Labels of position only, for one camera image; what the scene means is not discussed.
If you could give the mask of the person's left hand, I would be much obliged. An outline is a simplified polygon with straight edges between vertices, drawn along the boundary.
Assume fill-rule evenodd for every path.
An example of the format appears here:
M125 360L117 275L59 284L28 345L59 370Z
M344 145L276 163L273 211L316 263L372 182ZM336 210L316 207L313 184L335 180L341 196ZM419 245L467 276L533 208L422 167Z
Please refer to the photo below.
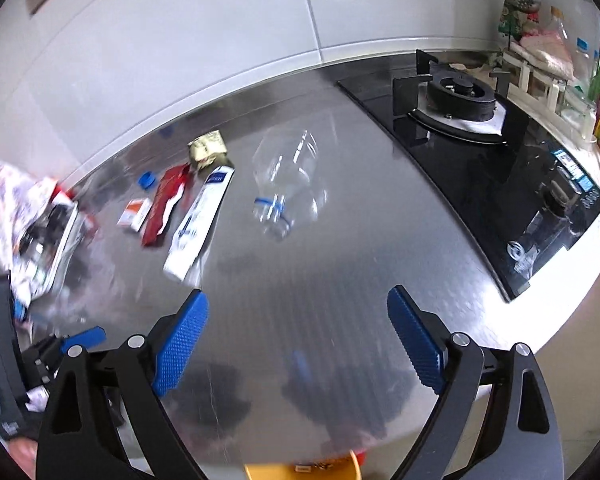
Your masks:
M7 451L27 477L34 479L38 442L26 437L16 437L7 442Z

